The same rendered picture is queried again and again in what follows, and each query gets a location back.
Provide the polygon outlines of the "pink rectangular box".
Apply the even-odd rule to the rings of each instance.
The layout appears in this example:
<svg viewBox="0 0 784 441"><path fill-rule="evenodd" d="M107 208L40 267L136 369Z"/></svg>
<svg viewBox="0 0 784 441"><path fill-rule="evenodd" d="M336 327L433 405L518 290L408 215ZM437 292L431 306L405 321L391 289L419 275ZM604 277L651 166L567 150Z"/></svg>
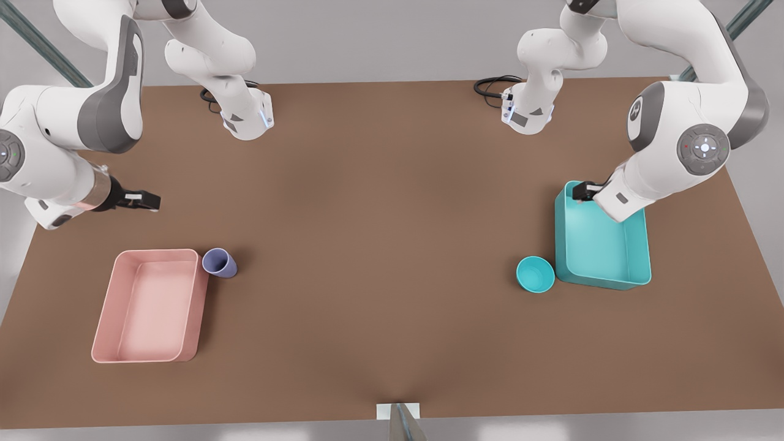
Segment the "pink rectangular box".
<svg viewBox="0 0 784 441"><path fill-rule="evenodd" d="M208 273L193 249L129 249L115 259L92 344L96 363L192 360Z"/></svg>

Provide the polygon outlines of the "purple cup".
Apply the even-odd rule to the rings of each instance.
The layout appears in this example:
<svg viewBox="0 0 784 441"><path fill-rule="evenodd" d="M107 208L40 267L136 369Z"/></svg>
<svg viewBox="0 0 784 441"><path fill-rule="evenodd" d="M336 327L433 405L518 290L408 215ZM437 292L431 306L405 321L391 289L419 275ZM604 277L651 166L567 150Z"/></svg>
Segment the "purple cup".
<svg viewBox="0 0 784 441"><path fill-rule="evenodd" d="M226 249L213 248L202 257L202 268L208 274L219 278L233 278L238 273L238 266Z"/></svg>

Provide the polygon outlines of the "teal bowl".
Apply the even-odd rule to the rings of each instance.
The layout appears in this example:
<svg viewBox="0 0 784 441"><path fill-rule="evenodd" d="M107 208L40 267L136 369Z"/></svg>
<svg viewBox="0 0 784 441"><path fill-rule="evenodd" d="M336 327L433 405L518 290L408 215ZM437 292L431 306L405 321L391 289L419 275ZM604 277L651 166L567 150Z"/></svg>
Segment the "teal bowl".
<svg viewBox="0 0 784 441"><path fill-rule="evenodd" d="M556 273L543 257L524 257L515 271L518 284L531 293L544 293L554 285Z"/></svg>

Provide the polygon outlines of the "teal rectangular box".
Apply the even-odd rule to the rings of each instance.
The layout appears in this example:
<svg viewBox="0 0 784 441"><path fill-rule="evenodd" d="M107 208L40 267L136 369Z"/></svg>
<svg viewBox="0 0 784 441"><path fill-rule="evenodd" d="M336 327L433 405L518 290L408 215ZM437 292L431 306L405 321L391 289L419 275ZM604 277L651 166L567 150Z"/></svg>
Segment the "teal rectangular box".
<svg viewBox="0 0 784 441"><path fill-rule="evenodd" d="M652 279L649 235L643 209L611 220L594 202L572 198L569 181L555 199L555 264L559 280L588 287L629 290Z"/></svg>

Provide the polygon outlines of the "silver frame post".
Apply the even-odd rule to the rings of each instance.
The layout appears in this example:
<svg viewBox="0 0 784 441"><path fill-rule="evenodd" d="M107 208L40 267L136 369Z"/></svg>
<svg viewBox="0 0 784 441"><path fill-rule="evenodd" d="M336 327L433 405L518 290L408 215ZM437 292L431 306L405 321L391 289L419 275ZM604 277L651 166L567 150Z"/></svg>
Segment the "silver frame post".
<svg viewBox="0 0 784 441"><path fill-rule="evenodd" d="M734 15L726 25L726 31L731 40L736 40L740 34L751 25L759 16L763 14L765 9L772 5L774 0L748 0L744 6ZM698 80L692 65L689 65L683 72L677 75L670 75L670 81L688 81L693 83Z"/></svg>
<svg viewBox="0 0 784 441"><path fill-rule="evenodd" d="M376 404L376 419L388 420L388 441L428 441L420 424L420 404Z"/></svg>
<svg viewBox="0 0 784 441"><path fill-rule="evenodd" d="M90 88L93 84L71 64L58 48L43 36L10 0L0 0L0 19L3 20L29 47L33 48L68 83L77 88Z"/></svg>

